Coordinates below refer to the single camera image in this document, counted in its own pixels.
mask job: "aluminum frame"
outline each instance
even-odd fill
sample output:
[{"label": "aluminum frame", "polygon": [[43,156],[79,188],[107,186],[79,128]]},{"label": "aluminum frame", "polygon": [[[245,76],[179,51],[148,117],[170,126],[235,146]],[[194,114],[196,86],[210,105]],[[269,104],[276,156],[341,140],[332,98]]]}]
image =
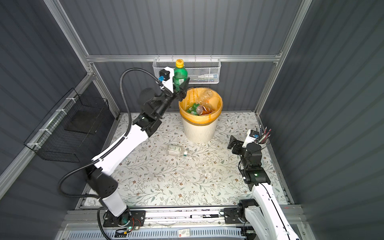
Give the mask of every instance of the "aluminum frame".
[{"label": "aluminum frame", "polygon": [[[262,126],[264,126],[264,124],[263,124],[263,122],[262,122],[262,119],[260,118],[260,115],[256,115],[256,118],[257,118],[257,122],[258,122],[259,124],[261,124]],[[271,161],[272,161],[273,167],[274,167],[275,170],[276,170],[277,177],[279,178],[279,181],[280,181],[280,184],[281,184],[283,190],[284,190],[285,193],[287,194],[288,202],[289,202],[290,204],[294,204],[295,202],[294,202],[294,200],[293,200],[293,197],[292,197],[292,195],[291,195],[291,192],[289,191],[287,182],[285,181],[285,178],[284,178],[283,173],[282,173],[282,171],[281,171],[279,162],[277,161],[275,152],[273,151],[273,148],[272,148],[272,145],[271,145],[271,142],[269,141],[269,139],[267,140],[266,144],[267,144],[266,148],[268,149],[268,152],[269,152],[269,154],[270,154],[270,156],[271,156]]]},{"label": "aluminum frame", "polygon": [[86,59],[89,62],[153,62],[157,61],[170,62],[176,59],[184,61],[196,62],[278,62],[280,55],[89,55]]},{"label": "aluminum frame", "polygon": [[68,42],[71,44],[73,50],[75,51],[77,57],[79,58],[80,62],[82,63],[83,67],[87,72],[95,72],[96,77],[93,83],[97,87],[97,89],[100,92],[100,95],[102,98],[105,98],[108,100],[109,109],[112,112],[114,117],[117,117],[120,113],[119,107],[117,106],[115,100],[113,99],[111,93],[109,92],[107,86],[105,85],[102,77],[100,76],[99,72],[97,71],[96,66],[91,64],[87,59],[86,56],[88,55],[88,51],[85,48],[84,44],[82,43],[79,35],[77,34],[74,26],[71,23],[71,20],[69,19],[68,15],[65,13],[63,6],[61,5],[59,0],[44,0],[45,5],[47,5],[49,11],[55,18],[57,24],[59,25],[60,29],[63,31],[65,37],[67,38]]},{"label": "aluminum frame", "polygon": [[[219,211],[222,211],[225,207],[236,206],[132,207],[131,210],[144,210],[147,212],[146,218],[148,219],[146,219],[145,225],[142,228],[168,228],[171,226],[176,228],[218,226],[243,227],[243,223],[225,224],[224,217],[212,219],[188,218],[190,215],[218,214]],[[298,226],[302,240],[315,240],[301,205],[280,205],[280,207],[288,222],[291,225],[296,224]],[[71,230],[98,230],[96,213],[96,209],[69,210],[55,239],[66,239]]]},{"label": "aluminum frame", "polygon": [[[66,99],[60,104],[57,109],[63,109],[70,101],[70,98],[75,97],[77,94],[81,94],[85,91],[85,89],[91,84],[95,75],[92,73],[88,73],[76,86],[74,91],[72,91]],[[59,111],[55,111],[52,116],[45,122],[42,126],[42,129],[47,128],[55,117],[59,114]],[[38,131],[31,139],[31,142],[36,142],[42,135],[42,131]],[[28,163],[35,156],[35,152],[33,152],[28,147],[24,147],[21,152],[16,156],[16,158],[11,162],[11,164],[4,170],[4,172],[0,175],[0,199],[4,196],[4,194],[8,191],[8,189],[12,186],[12,184],[16,181],[17,177],[21,174],[24,168],[28,165]]]},{"label": "aluminum frame", "polygon": [[256,105],[255,113],[257,115],[260,115],[260,113],[261,113],[261,111],[265,105],[265,102],[269,96],[269,93],[272,90],[273,84],[275,83],[275,81],[276,81],[276,79],[280,73],[280,70],[281,70],[281,68],[285,62],[285,59],[286,59],[286,57],[287,57],[287,55],[288,55],[288,53],[292,47],[293,41],[296,38],[296,35],[300,29],[301,24],[303,23],[303,20],[305,18],[305,15],[308,12],[308,9],[309,9],[311,3],[312,3],[312,0],[302,0],[302,2],[300,4],[299,10],[296,13],[295,19],[291,25],[291,28],[290,28],[288,35],[287,35],[287,38],[285,39],[283,47],[281,49],[280,61],[272,69],[270,77],[268,78],[267,83],[265,84],[263,92],[260,96],[260,99]]}]

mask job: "clear plastic bottle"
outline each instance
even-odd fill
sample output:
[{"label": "clear plastic bottle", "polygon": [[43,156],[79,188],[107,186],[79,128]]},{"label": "clear plastic bottle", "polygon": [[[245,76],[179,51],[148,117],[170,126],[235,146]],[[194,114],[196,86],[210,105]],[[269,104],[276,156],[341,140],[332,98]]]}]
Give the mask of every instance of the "clear plastic bottle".
[{"label": "clear plastic bottle", "polygon": [[175,75],[173,76],[173,84],[175,90],[180,91],[180,84],[182,84],[188,77],[188,72],[184,67],[184,61],[182,59],[176,60]]},{"label": "clear plastic bottle", "polygon": [[209,100],[214,96],[214,93],[211,89],[207,89],[201,94],[201,96],[197,99],[196,103],[203,105],[207,108],[212,108],[209,104]]},{"label": "clear plastic bottle", "polygon": [[196,113],[198,115],[206,115],[206,114],[210,114],[211,112],[213,111],[210,108],[207,108],[203,105],[198,105],[196,108]]},{"label": "clear plastic bottle", "polygon": [[192,155],[192,151],[172,144],[167,145],[166,153],[169,156],[184,157],[186,160],[189,160]]},{"label": "clear plastic bottle", "polygon": [[203,74],[203,75],[197,76],[197,78],[202,80],[214,80],[218,78],[218,74],[217,73]]}]

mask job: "yellow bottle cap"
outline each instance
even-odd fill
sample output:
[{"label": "yellow bottle cap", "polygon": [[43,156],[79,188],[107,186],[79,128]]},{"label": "yellow bottle cap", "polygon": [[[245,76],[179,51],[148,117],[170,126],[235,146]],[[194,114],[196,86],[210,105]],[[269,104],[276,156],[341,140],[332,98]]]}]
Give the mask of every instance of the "yellow bottle cap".
[{"label": "yellow bottle cap", "polygon": [[177,68],[182,68],[182,67],[184,67],[184,61],[183,61],[183,59],[177,59],[177,60],[176,60],[176,67],[177,67]]}]

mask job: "green bottle in trash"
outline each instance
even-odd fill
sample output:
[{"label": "green bottle in trash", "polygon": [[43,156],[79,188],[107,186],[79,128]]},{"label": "green bottle in trash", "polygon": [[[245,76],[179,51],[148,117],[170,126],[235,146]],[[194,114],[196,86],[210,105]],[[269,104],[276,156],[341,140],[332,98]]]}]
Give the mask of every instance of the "green bottle in trash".
[{"label": "green bottle in trash", "polygon": [[184,61],[182,59],[176,60],[175,75],[173,76],[173,84],[175,90],[180,91],[180,84],[182,84],[188,76],[188,72],[184,67]]},{"label": "green bottle in trash", "polygon": [[192,105],[192,107],[190,107],[190,108],[187,109],[187,113],[190,113],[190,114],[193,114],[193,115],[198,116],[199,114],[198,114],[197,111],[196,111],[196,109],[197,109],[198,106],[200,106],[200,104],[198,104],[198,103],[194,103],[194,104]]}]

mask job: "bottle label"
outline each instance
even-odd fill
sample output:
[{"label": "bottle label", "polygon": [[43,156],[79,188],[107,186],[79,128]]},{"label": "bottle label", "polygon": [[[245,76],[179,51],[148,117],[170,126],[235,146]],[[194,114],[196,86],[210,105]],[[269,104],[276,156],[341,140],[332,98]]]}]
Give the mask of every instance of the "bottle label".
[{"label": "bottle label", "polygon": [[180,151],[181,151],[181,147],[177,147],[177,146],[169,146],[169,150],[176,151],[176,152],[180,152]]}]

